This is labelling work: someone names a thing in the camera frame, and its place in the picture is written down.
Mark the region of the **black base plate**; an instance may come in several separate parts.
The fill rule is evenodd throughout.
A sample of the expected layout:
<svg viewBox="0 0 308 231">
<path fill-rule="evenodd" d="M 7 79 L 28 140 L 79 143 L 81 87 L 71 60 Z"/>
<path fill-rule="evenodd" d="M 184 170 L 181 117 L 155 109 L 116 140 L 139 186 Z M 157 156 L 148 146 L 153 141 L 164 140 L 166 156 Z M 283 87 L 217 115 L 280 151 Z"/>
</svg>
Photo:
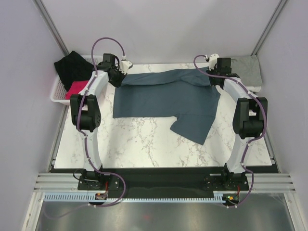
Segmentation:
<svg viewBox="0 0 308 231">
<path fill-rule="evenodd" d="M 243 174 L 229 174 L 225 167 L 105 168 L 103 173 L 81 171 L 78 190 L 129 195 L 208 195 L 214 191 L 247 191 Z"/>
</svg>

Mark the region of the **corner aluminium post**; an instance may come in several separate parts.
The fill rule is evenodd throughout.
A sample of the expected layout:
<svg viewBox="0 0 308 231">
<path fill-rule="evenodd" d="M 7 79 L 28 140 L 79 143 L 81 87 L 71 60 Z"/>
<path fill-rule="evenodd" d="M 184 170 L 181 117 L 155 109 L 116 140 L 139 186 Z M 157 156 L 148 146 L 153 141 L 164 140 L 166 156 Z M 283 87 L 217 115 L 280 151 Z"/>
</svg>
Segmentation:
<svg viewBox="0 0 308 231">
<path fill-rule="evenodd" d="M 55 23 L 53 22 L 50 14 L 48 13 L 48 10 L 46 6 L 44 5 L 42 0 L 33 0 L 33 3 L 35 4 L 36 8 L 38 9 L 41 17 L 43 18 L 45 24 L 47 25 L 49 31 L 51 32 L 53 38 L 55 39 L 58 47 L 62 51 L 64 55 L 69 54 L 69 50 L 67 46 L 65 45 L 58 29 L 56 28 Z"/>
<path fill-rule="evenodd" d="M 284 8 L 286 7 L 289 0 L 280 0 L 273 11 L 270 19 L 268 20 L 263 32 L 261 33 L 256 45 L 254 46 L 254 49 L 251 52 L 251 56 L 258 55 L 258 53 L 261 51 L 261 48 L 263 44 L 265 43 L 266 39 L 270 35 L 271 30 L 274 28 L 276 22 L 278 21 L 281 13 L 283 12 Z"/>
</svg>

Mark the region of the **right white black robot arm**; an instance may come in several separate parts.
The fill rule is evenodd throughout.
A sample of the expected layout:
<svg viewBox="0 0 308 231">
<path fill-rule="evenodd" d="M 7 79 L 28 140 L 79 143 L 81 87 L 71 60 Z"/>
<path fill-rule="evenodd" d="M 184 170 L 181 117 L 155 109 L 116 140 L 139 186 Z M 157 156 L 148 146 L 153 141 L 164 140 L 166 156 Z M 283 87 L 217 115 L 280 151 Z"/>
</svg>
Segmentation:
<svg viewBox="0 0 308 231">
<path fill-rule="evenodd" d="M 231 58 L 221 58 L 217 54 L 209 56 L 206 72 L 212 86 L 220 86 L 236 102 L 232 127 L 236 134 L 235 143 L 226 163 L 227 173 L 220 177 L 221 186 L 232 189 L 237 185 L 235 174 L 245 172 L 246 158 L 252 142 L 264 136 L 267 125 L 268 100 L 257 97 L 243 84 L 240 77 L 232 72 Z"/>
</svg>

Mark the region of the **blue grey t shirt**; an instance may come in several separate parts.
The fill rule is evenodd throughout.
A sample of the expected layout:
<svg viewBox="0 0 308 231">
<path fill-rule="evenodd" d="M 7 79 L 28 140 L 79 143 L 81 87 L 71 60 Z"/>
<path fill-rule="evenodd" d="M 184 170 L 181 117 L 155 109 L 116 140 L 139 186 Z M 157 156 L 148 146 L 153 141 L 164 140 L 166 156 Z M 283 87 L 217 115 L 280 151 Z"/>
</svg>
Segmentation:
<svg viewBox="0 0 308 231">
<path fill-rule="evenodd" d="M 204 144 L 220 93 L 196 69 L 129 74 L 115 90 L 113 117 L 172 117 L 170 130 Z"/>
</svg>

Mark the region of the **aluminium rail frame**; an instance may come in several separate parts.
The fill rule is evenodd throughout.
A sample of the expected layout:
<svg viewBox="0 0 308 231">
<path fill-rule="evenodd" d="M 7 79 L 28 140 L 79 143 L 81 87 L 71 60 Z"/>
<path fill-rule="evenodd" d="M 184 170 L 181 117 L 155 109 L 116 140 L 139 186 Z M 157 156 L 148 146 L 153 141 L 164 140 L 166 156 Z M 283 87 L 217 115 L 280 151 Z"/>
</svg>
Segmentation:
<svg viewBox="0 0 308 231">
<path fill-rule="evenodd" d="M 40 173 L 34 192 L 76 192 L 78 182 L 71 174 Z M 289 174 L 255 174 L 252 193 L 295 193 Z"/>
</svg>

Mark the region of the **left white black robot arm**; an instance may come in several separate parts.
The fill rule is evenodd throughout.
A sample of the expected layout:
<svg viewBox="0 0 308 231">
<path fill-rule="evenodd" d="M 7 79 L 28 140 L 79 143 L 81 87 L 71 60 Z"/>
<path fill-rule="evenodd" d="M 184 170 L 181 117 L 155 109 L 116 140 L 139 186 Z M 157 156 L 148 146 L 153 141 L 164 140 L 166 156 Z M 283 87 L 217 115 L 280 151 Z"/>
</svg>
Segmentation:
<svg viewBox="0 0 308 231">
<path fill-rule="evenodd" d="M 84 153 L 84 171 L 95 172 L 102 167 L 98 147 L 98 128 L 102 116 L 98 98 L 110 80 L 120 80 L 119 58 L 113 54 L 103 55 L 103 60 L 94 65 L 92 75 L 85 88 L 70 98 L 71 119 L 80 133 Z"/>
</svg>

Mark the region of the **white plastic basket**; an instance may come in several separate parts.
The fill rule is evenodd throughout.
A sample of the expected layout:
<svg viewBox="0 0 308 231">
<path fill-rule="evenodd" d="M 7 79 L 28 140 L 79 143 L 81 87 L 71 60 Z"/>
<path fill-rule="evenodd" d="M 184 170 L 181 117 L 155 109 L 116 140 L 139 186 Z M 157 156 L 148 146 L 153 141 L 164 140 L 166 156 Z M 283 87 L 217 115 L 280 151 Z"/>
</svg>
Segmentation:
<svg viewBox="0 0 308 231">
<path fill-rule="evenodd" d="M 91 55 L 82 55 L 82 57 L 89 63 L 93 64 L 92 59 L 91 59 Z M 98 64 L 103 60 L 103 56 L 102 55 L 94 55 L 94 63 Z M 67 91 L 64 88 L 63 83 L 60 80 L 59 75 L 57 74 L 52 89 L 51 89 L 51 94 L 50 94 L 50 100 L 52 102 L 55 103 L 61 103 L 65 106 L 69 106 L 70 105 L 70 101 L 65 99 L 67 94 Z"/>
</svg>

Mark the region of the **folded grey t shirt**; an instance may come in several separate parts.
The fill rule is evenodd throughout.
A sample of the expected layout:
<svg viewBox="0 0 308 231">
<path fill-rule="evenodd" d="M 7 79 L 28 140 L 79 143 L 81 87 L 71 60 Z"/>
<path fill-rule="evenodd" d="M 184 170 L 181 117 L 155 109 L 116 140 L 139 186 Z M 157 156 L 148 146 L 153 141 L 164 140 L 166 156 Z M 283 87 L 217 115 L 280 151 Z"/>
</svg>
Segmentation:
<svg viewBox="0 0 308 231">
<path fill-rule="evenodd" d="M 231 57 L 231 69 L 249 88 L 261 88 L 260 64 L 256 55 Z"/>
</svg>

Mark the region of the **left corner aluminium post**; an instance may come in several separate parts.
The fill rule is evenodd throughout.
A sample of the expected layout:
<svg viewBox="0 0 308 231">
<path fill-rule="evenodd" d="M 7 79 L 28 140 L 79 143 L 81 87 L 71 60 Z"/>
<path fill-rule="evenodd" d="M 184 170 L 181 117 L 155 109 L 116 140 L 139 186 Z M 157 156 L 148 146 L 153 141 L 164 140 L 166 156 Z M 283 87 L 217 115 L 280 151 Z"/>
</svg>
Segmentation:
<svg viewBox="0 0 308 231">
<path fill-rule="evenodd" d="M 55 39 L 58 47 L 62 51 L 64 55 L 69 54 L 69 50 L 67 46 L 65 45 L 58 29 L 56 28 L 55 23 L 53 22 L 50 14 L 48 13 L 48 10 L 46 6 L 44 5 L 42 0 L 33 0 L 33 3 L 35 4 L 36 8 L 38 9 L 41 17 L 43 18 L 45 24 L 47 25 L 49 31 L 51 32 L 53 38 Z"/>
</svg>

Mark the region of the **black t shirt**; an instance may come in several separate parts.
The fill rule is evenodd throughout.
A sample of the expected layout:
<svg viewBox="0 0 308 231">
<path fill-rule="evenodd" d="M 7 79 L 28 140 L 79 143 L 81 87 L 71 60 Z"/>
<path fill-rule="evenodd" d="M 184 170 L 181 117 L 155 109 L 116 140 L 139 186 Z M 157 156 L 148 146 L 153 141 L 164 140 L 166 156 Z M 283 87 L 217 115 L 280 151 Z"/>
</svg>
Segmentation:
<svg viewBox="0 0 308 231">
<path fill-rule="evenodd" d="M 75 51 L 54 63 L 55 70 L 66 91 L 69 91 L 73 82 L 90 80 L 94 65 L 87 62 Z"/>
</svg>

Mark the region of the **right corner aluminium post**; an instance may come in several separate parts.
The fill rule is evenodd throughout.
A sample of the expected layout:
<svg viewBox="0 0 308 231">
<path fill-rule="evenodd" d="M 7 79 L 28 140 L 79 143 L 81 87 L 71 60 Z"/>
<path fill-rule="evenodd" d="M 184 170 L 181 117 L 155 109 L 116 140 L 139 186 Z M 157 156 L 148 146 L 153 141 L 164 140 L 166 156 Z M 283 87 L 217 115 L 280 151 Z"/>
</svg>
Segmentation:
<svg viewBox="0 0 308 231">
<path fill-rule="evenodd" d="M 284 8 L 286 7 L 289 0 L 280 0 L 273 11 L 270 19 L 268 20 L 263 32 L 261 33 L 256 45 L 254 46 L 254 49 L 251 52 L 251 56 L 258 55 L 258 53 L 261 51 L 261 48 L 263 44 L 265 43 L 266 39 L 270 35 L 271 30 L 274 28 L 276 22 L 278 21 L 281 13 L 283 12 Z"/>
</svg>

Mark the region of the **pink red t shirt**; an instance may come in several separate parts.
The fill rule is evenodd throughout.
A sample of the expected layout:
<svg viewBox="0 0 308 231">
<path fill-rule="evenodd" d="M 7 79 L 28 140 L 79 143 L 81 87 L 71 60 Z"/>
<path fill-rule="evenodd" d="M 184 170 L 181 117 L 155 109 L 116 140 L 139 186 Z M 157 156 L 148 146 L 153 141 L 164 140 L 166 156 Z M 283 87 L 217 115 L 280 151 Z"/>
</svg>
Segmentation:
<svg viewBox="0 0 308 231">
<path fill-rule="evenodd" d="M 70 100 L 72 95 L 79 94 L 86 87 L 87 83 L 88 83 L 88 80 L 74 81 L 69 91 L 67 92 L 65 99 Z"/>
</svg>

